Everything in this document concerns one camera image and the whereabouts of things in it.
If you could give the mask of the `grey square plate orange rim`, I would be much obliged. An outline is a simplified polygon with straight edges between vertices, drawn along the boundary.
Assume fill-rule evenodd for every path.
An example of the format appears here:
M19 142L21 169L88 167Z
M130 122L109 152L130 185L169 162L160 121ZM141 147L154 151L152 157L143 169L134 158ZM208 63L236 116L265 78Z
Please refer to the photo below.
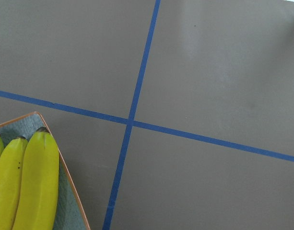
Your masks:
M40 127L50 131L45 119L39 112L31 112L0 124L0 134L4 145L17 136L27 139ZM73 183L68 167L59 153L59 196L54 230L89 230L81 200Z

